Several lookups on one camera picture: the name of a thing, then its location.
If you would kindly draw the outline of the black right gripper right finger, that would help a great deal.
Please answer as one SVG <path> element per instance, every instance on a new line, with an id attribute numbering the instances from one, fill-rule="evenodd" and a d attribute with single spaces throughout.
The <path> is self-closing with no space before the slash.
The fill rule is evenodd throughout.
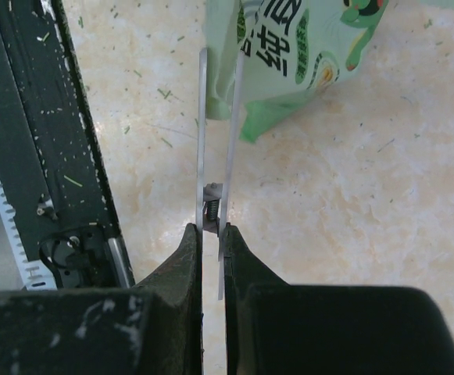
<path id="1" fill-rule="evenodd" d="M 291 285 L 223 234 L 230 374 L 454 374 L 454 340 L 412 287 Z"/>

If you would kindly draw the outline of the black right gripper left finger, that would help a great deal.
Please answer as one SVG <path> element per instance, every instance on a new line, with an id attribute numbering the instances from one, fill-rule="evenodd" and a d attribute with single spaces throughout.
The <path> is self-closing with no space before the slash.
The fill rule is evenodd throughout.
<path id="1" fill-rule="evenodd" d="M 0 374 L 200 374 L 202 246 L 130 288 L 0 292 Z"/>

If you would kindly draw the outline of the grey plastic bag clip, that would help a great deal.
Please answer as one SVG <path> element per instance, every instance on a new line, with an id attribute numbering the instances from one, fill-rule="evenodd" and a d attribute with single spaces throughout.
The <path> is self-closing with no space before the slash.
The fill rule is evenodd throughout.
<path id="1" fill-rule="evenodd" d="M 235 148 L 238 140 L 241 109 L 242 76 L 245 54 L 239 52 L 234 73 L 233 94 L 230 107 L 228 134 L 220 138 L 206 137 L 210 129 L 206 125 L 206 99 L 208 75 L 208 49 L 202 48 L 198 58 L 198 116 L 197 116 L 197 169 L 195 226 L 199 242 L 205 232 L 215 234 L 218 239 L 218 292 L 217 298 L 224 297 L 224 256 L 226 255 L 225 232 L 229 215 L 229 200 L 234 172 Z"/>

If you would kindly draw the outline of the green cat litter bag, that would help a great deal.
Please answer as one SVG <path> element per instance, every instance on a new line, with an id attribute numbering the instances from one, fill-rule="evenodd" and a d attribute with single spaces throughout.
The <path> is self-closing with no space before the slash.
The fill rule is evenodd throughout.
<path id="1" fill-rule="evenodd" d="M 255 142 L 328 86 L 359 67 L 388 2 L 207 1 L 206 116 L 231 116 L 235 66 L 243 52 L 240 137 Z"/>

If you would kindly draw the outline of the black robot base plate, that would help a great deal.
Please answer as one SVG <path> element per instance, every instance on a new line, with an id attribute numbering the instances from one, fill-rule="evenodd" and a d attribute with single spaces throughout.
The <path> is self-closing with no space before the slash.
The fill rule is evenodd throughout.
<path id="1" fill-rule="evenodd" d="M 56 289 L 134 285 L 60 1 L 0 1 L 0 181 Z"/>

